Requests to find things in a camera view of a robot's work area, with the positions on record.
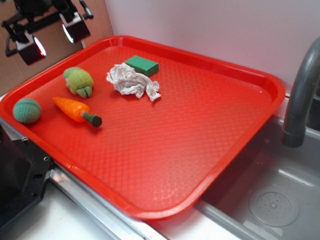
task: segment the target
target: drain strainer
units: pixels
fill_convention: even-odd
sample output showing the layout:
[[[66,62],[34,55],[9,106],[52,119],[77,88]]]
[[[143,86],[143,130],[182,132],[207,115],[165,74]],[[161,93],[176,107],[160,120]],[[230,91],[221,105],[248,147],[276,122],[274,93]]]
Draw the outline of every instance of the drain strainer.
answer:
[[[249,202],[254,217],[263,224],[283,227],[293,223],[299,215],[298,200],[279,187],[266,187],[253,193]]]

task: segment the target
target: sink basin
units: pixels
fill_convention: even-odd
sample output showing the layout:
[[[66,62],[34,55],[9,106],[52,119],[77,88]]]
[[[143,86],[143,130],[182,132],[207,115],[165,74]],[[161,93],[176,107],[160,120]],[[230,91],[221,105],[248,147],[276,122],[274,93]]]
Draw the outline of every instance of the sink basin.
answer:
[[[241,239],[320,236],[320,134],[307,129],[298,148],[282,145],[273,116],[196,205]]]

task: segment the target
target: toy carrot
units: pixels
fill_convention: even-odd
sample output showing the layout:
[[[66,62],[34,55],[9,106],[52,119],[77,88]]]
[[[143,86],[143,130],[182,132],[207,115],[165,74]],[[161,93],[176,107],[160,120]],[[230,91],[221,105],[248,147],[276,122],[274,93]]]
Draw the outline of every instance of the toy carrot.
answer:
[[[70,118],[77,122],[88,121],[92,126],[98,128],[102,124],[101,117],[90,113],[88,105],[69,98],[54,96],[54,103]]]

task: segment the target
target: gray faucet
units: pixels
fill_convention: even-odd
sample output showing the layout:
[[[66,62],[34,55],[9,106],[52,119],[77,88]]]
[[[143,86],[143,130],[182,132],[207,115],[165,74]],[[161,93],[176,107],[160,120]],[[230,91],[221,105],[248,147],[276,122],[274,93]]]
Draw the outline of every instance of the gray faucet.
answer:
[[[281,141],[292,148],[304,143],[306,126],[320,130],[320,37],[307,51],[293,84]]]

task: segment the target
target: tissue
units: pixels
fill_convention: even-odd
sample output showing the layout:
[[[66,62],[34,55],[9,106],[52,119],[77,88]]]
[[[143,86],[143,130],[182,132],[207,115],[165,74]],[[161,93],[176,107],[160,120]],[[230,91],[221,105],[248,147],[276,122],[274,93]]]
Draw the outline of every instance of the tissue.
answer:
[[[149,77],[138,73],[126,63],[116,64],[107,73],[106,80],[114,85],[114,89],[122,95],[135,94],[141,98],[144,92],[151,102],[161,97],[158,93],[160,86],[157,81],[151,81]]]

